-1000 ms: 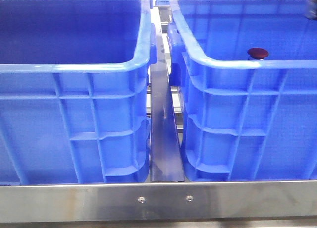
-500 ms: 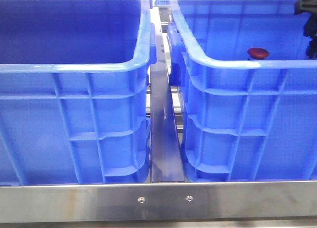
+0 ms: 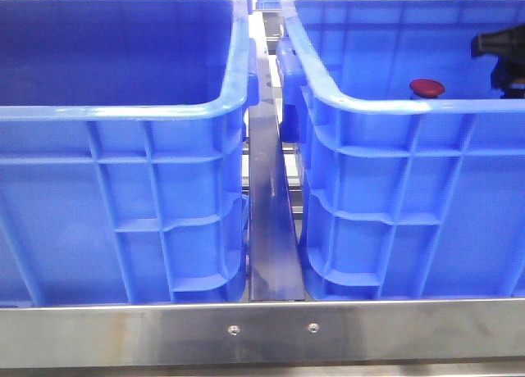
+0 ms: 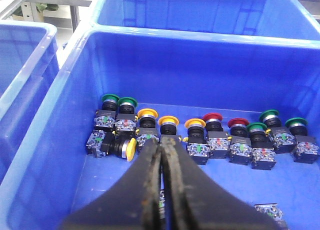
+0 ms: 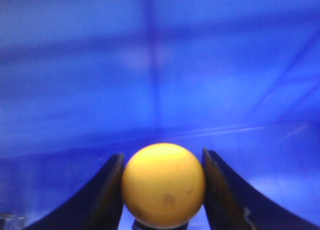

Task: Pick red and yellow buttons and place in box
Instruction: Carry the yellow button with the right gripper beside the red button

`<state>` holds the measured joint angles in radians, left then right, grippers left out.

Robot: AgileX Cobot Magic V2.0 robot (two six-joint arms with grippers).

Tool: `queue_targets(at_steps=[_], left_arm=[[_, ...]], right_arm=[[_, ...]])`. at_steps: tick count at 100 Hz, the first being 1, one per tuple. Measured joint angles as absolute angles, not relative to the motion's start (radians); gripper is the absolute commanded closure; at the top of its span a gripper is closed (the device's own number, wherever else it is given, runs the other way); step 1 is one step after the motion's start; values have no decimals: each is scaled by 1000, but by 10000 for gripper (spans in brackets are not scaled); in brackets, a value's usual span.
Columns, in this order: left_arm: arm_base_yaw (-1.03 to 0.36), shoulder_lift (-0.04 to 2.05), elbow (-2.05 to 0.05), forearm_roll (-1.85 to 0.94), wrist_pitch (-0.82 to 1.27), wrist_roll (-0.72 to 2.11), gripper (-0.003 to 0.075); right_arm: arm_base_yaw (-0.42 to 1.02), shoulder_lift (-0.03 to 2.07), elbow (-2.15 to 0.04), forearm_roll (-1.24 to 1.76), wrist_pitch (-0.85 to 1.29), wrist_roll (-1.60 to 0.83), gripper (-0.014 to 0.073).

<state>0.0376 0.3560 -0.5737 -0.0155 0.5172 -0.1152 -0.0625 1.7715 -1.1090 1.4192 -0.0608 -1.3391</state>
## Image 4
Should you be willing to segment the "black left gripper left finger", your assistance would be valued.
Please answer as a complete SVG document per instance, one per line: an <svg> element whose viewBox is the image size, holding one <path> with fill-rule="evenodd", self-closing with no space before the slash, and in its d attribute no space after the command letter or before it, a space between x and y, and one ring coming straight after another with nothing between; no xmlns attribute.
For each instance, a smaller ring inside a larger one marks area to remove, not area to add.
<svg viewBox="0 0 320 230"><path fill-rule="evenodd" d="M96 200L67 216L61 230L160 230L161 151L148 140L123 176Z"/></svg>

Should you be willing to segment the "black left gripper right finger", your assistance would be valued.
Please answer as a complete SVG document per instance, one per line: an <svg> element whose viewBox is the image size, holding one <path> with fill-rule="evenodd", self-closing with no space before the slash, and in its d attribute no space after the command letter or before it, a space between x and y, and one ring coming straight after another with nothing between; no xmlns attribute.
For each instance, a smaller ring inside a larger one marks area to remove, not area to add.
<svg viewBox="0 0 320 230"><path fill-rule="evenodd" d="M278 230L266 214L213 181L175 138L160 141L168 230Z"/></svg>

